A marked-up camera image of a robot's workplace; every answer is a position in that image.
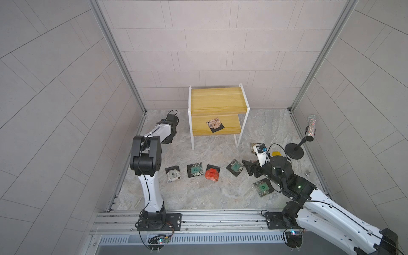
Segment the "green label tea bag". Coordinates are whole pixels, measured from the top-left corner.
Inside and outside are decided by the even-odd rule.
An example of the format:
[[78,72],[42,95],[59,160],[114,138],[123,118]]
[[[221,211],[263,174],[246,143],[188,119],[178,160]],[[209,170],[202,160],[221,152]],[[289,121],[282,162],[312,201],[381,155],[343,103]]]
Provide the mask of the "green label tea bag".
[[238,160],[233,159],[226,167],[226,169],[232,173],[235,177],[238,177],[244,170],[244,166]]

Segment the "dark green tea bag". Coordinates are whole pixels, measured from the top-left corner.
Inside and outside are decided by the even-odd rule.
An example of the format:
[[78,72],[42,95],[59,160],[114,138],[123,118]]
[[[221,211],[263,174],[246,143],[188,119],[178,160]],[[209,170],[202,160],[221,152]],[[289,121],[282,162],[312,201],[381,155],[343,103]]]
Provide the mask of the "dark green tea bag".
[[256,181],[254,183],[254,187],[259,194],[260,197],[264,197],[270,193],[273,193],[275,189],[273,188],[270,180],[268,178],[264,178],[262,180]]

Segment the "yellow label tea bag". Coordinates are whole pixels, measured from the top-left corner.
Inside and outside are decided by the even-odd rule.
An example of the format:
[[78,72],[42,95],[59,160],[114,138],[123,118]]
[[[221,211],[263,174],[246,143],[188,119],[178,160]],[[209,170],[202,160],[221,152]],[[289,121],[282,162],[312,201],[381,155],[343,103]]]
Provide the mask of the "yellow label tea bag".
[[251,152],[256,154],[258,152],[258,148],[262,145],[262,143],[251,143],[250,148]]

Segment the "red tea bag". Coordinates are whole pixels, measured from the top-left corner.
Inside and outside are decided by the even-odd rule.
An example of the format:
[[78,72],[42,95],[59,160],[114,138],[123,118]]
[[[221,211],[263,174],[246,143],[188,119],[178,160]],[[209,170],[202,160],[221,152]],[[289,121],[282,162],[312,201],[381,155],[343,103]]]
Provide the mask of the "red tea bag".
[[219,180],[221,168],[215,165],[207,165],[205,178],[214,182]]

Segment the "floral tea bag shelf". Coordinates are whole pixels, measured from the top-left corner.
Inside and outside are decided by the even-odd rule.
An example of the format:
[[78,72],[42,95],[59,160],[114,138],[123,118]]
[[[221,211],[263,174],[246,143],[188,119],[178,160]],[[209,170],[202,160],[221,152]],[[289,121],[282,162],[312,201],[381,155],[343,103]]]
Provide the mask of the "floral tea bag shelf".
[[214,118],[212,120],[209,120],[207,122],[208,127],[210,128],[210,131],[212,133],[221,131],[224,129],[224,125],[222,124],[221,120],[219,118]]

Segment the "white label tea bag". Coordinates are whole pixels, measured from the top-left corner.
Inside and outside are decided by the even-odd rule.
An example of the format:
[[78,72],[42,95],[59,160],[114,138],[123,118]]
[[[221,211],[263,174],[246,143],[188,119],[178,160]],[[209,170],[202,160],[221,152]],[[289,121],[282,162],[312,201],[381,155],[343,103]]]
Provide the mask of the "white label tea bag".
[[167,176],[167,183],[171,183],[181,179],[181,172],[179,166],[171,166],[165,169]]

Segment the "black green tea bag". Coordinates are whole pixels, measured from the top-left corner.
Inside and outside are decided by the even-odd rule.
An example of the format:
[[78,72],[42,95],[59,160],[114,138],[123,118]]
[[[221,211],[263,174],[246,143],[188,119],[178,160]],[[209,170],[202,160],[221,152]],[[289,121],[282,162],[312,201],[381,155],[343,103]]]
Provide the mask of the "black green tea bag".
[[187,165],[187,175],[189,178],[204,175],[202,163]]

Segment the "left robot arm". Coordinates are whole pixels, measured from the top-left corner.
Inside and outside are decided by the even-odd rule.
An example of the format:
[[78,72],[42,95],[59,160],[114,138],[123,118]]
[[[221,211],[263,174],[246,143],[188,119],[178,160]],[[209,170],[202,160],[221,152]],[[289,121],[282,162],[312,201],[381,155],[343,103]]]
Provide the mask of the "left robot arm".
[[160,213],[164,210],[157,172],[162,164],[162,144],[172,143],[177,134],[178,123],[179,118],[176,114],[169,112],[150,132],[133,138],[130,169],[135,172],[142,185],[144,212]]

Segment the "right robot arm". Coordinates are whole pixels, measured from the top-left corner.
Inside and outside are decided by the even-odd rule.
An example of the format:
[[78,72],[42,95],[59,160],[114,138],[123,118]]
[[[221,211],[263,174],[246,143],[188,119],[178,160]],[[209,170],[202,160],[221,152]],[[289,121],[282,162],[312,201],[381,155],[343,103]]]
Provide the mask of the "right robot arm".
[[269,229],[283,229],[290,248],[302,244],[302,231],[311,231],[349,255],[401,255],[398,235],[391,229],[379,229],[359,219],[319,190],[306,178],[294,174],[291,160],[283,156],[264,161],[243,160],[250,176],[264,179],[261,193],[279,186],[289,198],[281,212],[267,211],[263,217]]

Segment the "right circuit board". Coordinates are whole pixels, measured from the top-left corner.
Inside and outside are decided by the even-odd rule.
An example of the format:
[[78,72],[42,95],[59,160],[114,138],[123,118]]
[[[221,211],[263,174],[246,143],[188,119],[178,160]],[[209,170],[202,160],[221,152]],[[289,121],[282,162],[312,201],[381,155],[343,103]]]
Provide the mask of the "right circuit board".
[[302,232],[290,230],[284,232],[285,244],[291,249],[300,249],[303,243]]

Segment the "circuit board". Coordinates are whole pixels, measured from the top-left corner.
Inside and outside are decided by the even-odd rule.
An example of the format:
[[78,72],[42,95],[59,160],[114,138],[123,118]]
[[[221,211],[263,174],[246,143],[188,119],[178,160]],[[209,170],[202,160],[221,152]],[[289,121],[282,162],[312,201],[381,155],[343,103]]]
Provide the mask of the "circuit board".
[[148,239],[148,249],[153,252],[153,251],[157,251],[160,252],[160,250],[169,243],[171,239],[171,236],[169,235],[164,235],[164,234],[160,234],[160,235],[156,235],[154,237],[151,237]]
[[284,232],[285,244],[291,249],[300,249],[303,243],[302,232],[290,230]]

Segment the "left circuit board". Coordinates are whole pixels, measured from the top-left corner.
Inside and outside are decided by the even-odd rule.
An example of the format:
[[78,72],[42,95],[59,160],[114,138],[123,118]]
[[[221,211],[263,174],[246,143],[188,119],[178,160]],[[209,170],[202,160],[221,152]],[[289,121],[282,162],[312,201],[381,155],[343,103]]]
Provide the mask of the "left circuit board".
[[164,235],[164,234],[160,234],[160,235],[156,235],[154,237],[151,237],[148,239],[148,249],[153,252],[153,251],[157,251],[160,252],[160,250],[169,243],[171,239],[171,236],[169,235]]

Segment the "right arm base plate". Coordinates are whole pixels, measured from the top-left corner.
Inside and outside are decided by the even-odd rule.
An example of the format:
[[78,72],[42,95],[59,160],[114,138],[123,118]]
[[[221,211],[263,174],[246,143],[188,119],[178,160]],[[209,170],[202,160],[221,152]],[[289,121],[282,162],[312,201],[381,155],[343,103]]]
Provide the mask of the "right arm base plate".
[[294,217],[285,212],[262,211],[269,230],[301,229]]

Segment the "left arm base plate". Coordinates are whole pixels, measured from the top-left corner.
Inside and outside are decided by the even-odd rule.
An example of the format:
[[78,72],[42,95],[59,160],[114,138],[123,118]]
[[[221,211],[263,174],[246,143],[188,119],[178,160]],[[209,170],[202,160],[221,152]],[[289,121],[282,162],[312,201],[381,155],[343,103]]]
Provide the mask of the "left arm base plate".
[[179,231],[181,229],[182,214],[173,213],[142,213],[136,224],[138,231]]

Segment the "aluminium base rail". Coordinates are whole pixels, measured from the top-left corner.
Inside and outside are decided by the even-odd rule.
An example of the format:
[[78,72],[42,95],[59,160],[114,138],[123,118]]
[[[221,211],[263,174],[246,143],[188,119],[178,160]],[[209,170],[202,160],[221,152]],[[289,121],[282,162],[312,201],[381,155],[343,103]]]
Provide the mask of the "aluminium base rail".
[[269,230],[264,210],[179,210],[182,214],[179,231],[138,231],[140,220],[137,211],[98,213],[90,230],[94,245],[142,245],[147,247],[148,239],[156,235],[171,236],[168,244],[264,244],[285,243],[284,232],[301,229]]

